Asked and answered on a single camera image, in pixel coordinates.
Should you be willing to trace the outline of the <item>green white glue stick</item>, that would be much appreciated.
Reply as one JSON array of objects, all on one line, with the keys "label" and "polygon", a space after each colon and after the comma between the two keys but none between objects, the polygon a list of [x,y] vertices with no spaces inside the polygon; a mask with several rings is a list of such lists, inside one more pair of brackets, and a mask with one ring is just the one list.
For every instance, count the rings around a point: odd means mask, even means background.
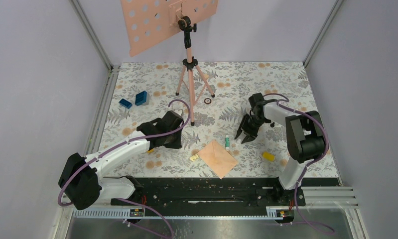
[{"label": "green white glue stick", "polygon": [[230,150],[230,136],[229,135],[225,135],[225,150],[228,151]]}]

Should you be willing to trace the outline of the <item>tan paper envelope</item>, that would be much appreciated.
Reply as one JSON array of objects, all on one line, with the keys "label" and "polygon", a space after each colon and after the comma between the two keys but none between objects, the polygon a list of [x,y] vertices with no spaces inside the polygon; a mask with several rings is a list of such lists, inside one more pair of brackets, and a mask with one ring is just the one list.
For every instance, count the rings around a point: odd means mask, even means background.
[{"label": "tan paper envelope", "polygon": [[209,142],[197,155],[220,179],[238,164],[238,161],[216,140]]}]

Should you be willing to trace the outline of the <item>pink perforated music stand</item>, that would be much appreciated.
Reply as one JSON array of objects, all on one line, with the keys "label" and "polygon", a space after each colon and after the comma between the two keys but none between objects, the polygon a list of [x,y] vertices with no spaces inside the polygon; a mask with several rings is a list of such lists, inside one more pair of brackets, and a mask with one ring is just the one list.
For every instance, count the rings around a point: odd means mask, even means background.
[{"label": "pink perforated music stand", "polygon": [[176,49],[182,51],[177,62],[176,80],[167,87],[173,96],[187,92],[187,105],[191,116],[188,124],[195,126],[195,106],[204,92],[209,98],[215,92],[208,77],[201,70],[193,54],[192,35],[197,32],[198,23],[215,15],[216,0],[122,0],[120,2],[125,23],[129,57],[135,57],[173,37],[178,38]]}]

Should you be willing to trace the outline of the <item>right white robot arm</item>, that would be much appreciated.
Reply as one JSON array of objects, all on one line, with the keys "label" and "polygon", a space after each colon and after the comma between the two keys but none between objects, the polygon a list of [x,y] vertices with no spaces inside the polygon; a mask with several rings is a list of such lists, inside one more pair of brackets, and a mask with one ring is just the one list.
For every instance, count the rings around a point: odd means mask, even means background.
[{"label": "right white robot arm", "polygon": [[265,123],[279,124],[285,128],[290,159],[278,178],[273,198],[276,203],[286,205],[293,198],[292,190],[312,163],[321,160],[329,149],[326,130],[317,111],[301,112],[283,105],[288,98],[266,100],[261,93],[249,97],[250,111],[241,120],[236,138],[244,134],[242,143],[254,141],[260,127]]}]

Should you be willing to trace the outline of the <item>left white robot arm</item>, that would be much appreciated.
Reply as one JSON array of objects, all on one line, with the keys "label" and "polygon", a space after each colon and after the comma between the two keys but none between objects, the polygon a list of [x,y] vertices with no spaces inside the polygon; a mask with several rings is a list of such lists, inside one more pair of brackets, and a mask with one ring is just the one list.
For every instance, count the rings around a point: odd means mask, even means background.
[{"label": "left white robot arm", "polygon": [[139,203],[142,192],[131,179],[127,176],[111,178],[107,174],[124,161],[154,148],[180,149],[183,123],[182,116],[168,111],[162,118],[142,123],[129,136],[104,151],[86,156],[70,155],[58,181],[61,188],[58,204],[84,210],[97,201],[109,202],[116,198],[123,198],[131,205]]}]

